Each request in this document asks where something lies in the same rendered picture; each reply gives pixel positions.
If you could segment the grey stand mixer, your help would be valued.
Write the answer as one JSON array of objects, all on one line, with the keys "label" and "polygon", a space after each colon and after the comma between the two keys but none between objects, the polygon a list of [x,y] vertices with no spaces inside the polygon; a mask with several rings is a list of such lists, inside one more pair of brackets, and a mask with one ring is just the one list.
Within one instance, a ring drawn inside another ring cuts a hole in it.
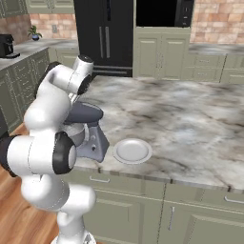
[{"label": "grey stand mixer", "polygon": [[85,140],[76,147],[78,157],[86,157],[97,162],[104,160],[110,143],[99,126],[99,121],[103,118],[103,111],[90,103],[77,101],[66,118],[62,130],[65,126],[73,123],[83,124],[85,127]]}]

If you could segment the silver mixer bowl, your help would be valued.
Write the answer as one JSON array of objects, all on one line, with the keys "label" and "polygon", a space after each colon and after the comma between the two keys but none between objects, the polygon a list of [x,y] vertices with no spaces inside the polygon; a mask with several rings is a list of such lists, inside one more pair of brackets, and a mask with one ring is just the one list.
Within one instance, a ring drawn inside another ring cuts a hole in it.
[{"label": "silver mixer bowl", "polygon": [[85,127],[80,123],[73,123],[65,126],[65,131],[76,147],[79,147],[85,140]]}]

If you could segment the white round plate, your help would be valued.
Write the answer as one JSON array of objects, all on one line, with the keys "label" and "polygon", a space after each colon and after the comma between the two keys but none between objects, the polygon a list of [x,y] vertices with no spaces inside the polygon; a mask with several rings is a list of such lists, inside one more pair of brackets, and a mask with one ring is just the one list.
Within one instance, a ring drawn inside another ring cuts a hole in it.
[{"label": "white round plate", "polygon": [[113,157],[123,164],[137,165],[149,160],[153,155],[151,145],[138,138],[123,139],[113,147]]}]

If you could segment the green drawer front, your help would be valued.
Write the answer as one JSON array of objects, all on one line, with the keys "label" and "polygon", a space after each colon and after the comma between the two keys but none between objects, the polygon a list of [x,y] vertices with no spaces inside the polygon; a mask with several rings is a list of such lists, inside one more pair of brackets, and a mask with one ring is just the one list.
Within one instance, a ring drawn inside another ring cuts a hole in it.
[{"label": "green drawer front", "polygon": [[[93,178],[110,179],[111,181],[110,183],[90,181],[90,175]],[[67,182],[89,185],[101,191],[140,195],[153,199],[161,199],[164,192],[164,184],[162,182],[127,176],[73,170],[68,174],[62,175],[62,178]]]},{"label": "green drawer front", "polygon": [[226,191],[196,188],[178,184],[168,184],[166,186],[165,199],[173,202],[244,212],[244,204],[227,202],[224,200],[225,195],[227,195],[229,199],[244,201],[244,193],[228,193]]}]

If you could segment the green tall cupboard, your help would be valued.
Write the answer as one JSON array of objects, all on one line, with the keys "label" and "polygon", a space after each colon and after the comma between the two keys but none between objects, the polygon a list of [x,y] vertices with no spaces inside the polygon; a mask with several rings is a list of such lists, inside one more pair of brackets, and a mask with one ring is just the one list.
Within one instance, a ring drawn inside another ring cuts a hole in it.
[{"label": "green tall cupboard", "polygon": [[135,27],[132,76],[179,80],[190,37],[190,28]]}]

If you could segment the black fridge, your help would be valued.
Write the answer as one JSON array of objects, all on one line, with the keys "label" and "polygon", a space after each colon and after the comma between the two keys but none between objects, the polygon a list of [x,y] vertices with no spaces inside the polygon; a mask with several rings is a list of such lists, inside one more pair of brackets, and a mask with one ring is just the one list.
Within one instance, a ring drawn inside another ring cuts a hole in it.
[{"label": "black fridge", "polygon": [[73,0],[79,51],[93,76],[132,77],[133,0]]}]

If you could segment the green cupboard door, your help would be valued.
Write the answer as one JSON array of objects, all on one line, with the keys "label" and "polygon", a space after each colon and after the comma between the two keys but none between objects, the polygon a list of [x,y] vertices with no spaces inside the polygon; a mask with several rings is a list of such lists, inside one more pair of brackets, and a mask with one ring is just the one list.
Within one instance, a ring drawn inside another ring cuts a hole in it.
[{"label": "green cupboard door", "polygon": [[157,244],[162,197],[96,190],[84,215],[86,229],[102,244]]},{"label": "green cupboard door", "polygon": [[[171,206],[175,212],[169,231]],[[166,201],[158,244],[244,244],[244,213]]]}]

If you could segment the green base cupboards run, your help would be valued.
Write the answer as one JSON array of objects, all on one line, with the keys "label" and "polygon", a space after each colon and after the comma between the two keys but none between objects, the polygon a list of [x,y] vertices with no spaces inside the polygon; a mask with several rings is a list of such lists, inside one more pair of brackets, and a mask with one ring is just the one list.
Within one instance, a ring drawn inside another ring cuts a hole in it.
[{"label": "green base cupboards run", "polygon": [[182,80],[244,84],[244,54],[188,54]]},{"label": "green base cupboards run", "polygon": [[39,52],[22,53],[14,59],[0,59],[0,109],[12,133],[23,123],[24,114],[33,101],[33,92],[50,62],[72,67],[78,48],[44,48]]}]

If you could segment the black built-in oven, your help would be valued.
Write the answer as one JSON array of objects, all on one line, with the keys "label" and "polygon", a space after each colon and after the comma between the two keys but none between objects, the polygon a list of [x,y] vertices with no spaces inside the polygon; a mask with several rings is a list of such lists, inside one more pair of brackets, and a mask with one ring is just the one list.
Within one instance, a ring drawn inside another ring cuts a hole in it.
[{"label": "black built-in oven", "polygon": [[187,28],[194,0],[136,0],[137,27]]}]

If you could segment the green potted plant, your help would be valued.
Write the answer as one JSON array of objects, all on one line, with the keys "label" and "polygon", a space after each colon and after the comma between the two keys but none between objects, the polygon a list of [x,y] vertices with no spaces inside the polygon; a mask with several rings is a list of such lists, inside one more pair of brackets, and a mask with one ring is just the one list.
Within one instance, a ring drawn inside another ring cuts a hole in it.
[{"label": "green potted plant", "polygon": [[38,41],[40,38],[42,38],[42,34],[37,31],[37,28],[35,26],[30,27],[29,36],[31,36],[33,41]]}]

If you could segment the black coffee machine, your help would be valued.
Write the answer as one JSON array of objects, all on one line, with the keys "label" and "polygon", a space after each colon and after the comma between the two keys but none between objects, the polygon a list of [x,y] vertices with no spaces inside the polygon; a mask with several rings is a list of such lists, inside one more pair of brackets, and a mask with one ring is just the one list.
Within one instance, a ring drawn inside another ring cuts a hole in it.
[{"label": "black coffee machine", "polygon": [[13,51],[13,37],[11,34],[0,34],[0,58],[12,59],[19,56]]}]

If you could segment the green wall cupboards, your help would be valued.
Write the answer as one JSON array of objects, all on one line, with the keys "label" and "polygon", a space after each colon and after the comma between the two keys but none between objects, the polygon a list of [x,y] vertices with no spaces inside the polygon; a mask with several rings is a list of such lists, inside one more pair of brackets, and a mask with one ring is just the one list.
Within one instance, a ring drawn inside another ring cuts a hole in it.
[{"label": "green wall cupboards", "polygon": [[41,14],[73,14],[73,0],[0,0],[0,18]]}]

